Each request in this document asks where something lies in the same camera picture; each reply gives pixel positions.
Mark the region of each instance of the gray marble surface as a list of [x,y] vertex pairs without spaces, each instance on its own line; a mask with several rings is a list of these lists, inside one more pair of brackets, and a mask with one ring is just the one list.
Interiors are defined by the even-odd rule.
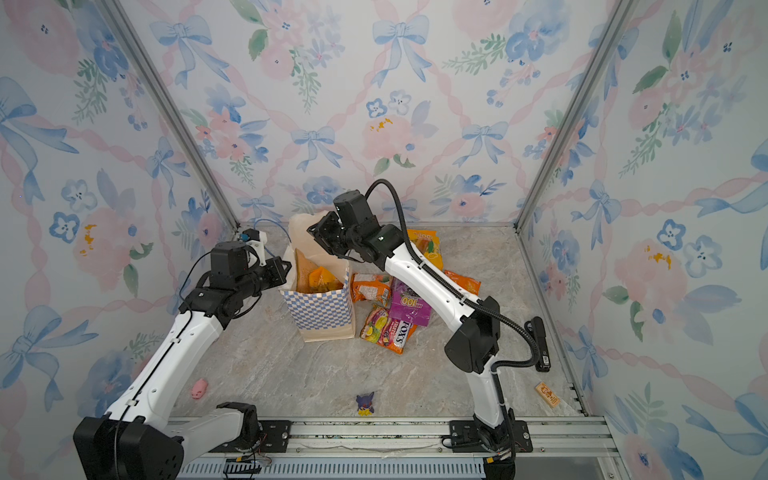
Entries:
[[[269,247],[281,254],[286,245],[276,227],[261,230]],[[522,325],[541,315],[521,251],[510,227],[437,227],[445,268],[482,281],[480,296],[491,295],[502,313]],[[373,265],[356,271],[377,272]],[[370,302],[356,304],[357,329]],[[360,338],[304,343],[281,295],[264,293],[251,313],[234,320],[208,349],[182,390],[173,415],[198,416],[226,401],[257,406],[261,416],[351,416],[355,397],[375,391],[377,416],[470,416],[474,407],[464,372],[447,359],[443,346],[451,333],[436,315],[419,327],[397,355]],[[528,358],[525,341],[502,326],[501,359]],[[560,360],[551,357],[548,373],[501,369],[502,385],[518,416],[579,415]],[[190,397],[191,386],[208,381],[200,400]],[[536,393],[539,382],[561,399],[550,408]]]

